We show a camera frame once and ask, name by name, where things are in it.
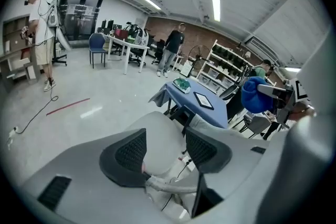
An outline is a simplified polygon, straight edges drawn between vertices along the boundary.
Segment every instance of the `glass door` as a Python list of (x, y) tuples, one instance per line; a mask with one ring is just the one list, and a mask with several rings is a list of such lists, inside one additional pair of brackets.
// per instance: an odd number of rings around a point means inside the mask
[(94, 33), (102, 0), (61, 0), (60, 10), (69, 40), (88, 40)]

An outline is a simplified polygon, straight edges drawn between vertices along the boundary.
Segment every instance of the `blue chair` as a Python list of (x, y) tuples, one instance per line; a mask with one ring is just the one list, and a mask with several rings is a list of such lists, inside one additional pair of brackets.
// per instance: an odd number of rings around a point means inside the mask
[(92, 54), (92, 68), (95, 68), (95, 63), (93, 60), (93, 56), (95, 54), (101, 54), (101, 63), (103, 63), (103, 54), (104, 54), (104, 67), (105, 67), (105, 58), (107, 51), (103, 49), (104, 43), (105, 43), (104, 36), (100, 33), (93, 33), (89, 38), (90, 64)]

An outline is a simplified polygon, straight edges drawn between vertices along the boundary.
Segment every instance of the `white t-shirt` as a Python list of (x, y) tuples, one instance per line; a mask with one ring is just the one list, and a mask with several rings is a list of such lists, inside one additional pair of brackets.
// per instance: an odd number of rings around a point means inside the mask
[(46, 23), (49, 14), (49, 8), (50, 7), (46, 0), (36, 0), (33, 3), (29, 21), (39, 20), (36, 27), (35, 44), (40, 44), (54, 36), (54, 32), (51, 31), (49, 27), (47, 27)]

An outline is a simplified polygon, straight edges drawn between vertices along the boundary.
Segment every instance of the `gray floor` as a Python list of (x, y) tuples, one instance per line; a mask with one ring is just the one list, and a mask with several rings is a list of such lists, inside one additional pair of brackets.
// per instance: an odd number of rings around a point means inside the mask
[[(112, 56), (104, 68), (98, 63), (94, 69), (89, 63), (87, 48), (74, 49), (68, 54), (68, 66), (56, 65), (54, 78), (57, 85), (51, 102), (29, 125), (22, 135), (6, 145), (8, 134), (15, 126), (21, 131), (29, 120), (50, 100), (50, 92), (43, 92), (42, 79), (34, 85), (20, 82), (5, 100), (1, 117), (1, 160), (13, 183), (24, 180), (65, 149), (97, 138), (123, 131), (132, 122), (152, 111), (165, 111), (148, 103), (167, 81), (180, 76), (170, 72), (169, 77), (157, 77), (157, 65), (146, 59), (142, 73), (136, 63), (130, 63), (128, 74), (123, 74), (123, 62)], [(62, 106), (90, 98), (46, 116)]]

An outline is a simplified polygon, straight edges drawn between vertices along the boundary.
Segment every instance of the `red tape line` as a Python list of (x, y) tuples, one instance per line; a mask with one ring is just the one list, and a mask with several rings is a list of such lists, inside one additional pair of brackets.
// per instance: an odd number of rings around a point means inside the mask
[(72, 105), (74, 105), (74, 104), (78, 104), (78, 103), (81, 103), (81, 102), (84, 102), (84, 101), (87, 101), (87, 100), (90, 100), (90, 98), (86, 98), (86, 99), (83, 99), (83, 100), (81, 100), (81, 101), (78, 101), (78, 102), (75, 102), (75, 103), (72, 103), (72, 104), (63, 106), (63, 107), (61, 107), (61, 108), (58, 108), (58, 109), (56, 109), (56, 110), (53, 110), (53, 111), (47, 113), (46, 116), (48, 116), (48, 115), (50, 115), (50, 114), (53, 114), (53, 113), (55, 113), (55, 112), (57, 112), (57, 111), (59, 111), (59, 110), (61, 110), (61, 109), (68, 108), (69, 106), (72, 106)]

